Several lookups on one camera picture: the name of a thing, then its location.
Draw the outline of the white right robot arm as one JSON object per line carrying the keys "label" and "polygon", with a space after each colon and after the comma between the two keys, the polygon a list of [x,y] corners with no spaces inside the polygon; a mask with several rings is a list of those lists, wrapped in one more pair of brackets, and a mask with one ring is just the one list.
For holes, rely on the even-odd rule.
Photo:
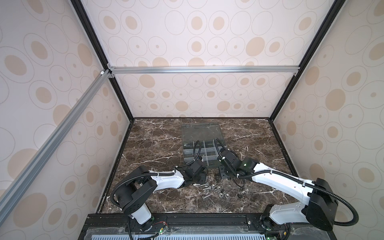
{"label": "white right robot arm", "polygon": [[294,177],[252,158],[240,160],[228,149],[220,150],[218,161],[235,179],[270,186],[297,200],[292,204],[267,205],[259,220],[263,229],[272,231],[275,226],[288,223],[308,223],[327,232],[333,229],[338,201],[327,193],[331,188],[325,180],[313,182]]}

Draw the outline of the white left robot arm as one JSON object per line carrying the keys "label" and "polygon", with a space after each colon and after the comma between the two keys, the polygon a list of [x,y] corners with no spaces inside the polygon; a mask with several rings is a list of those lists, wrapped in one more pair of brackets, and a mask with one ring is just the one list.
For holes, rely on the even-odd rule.
{"label": "white left robot arm", "polygon": [[110,194],[110,201],[139,225],[146,225],[153,218],[146,205],[153,192],[203,184],[206,174],[207,165],[202,160],[176,167],[170,172],[154,172],[140,166],[116,184]]}

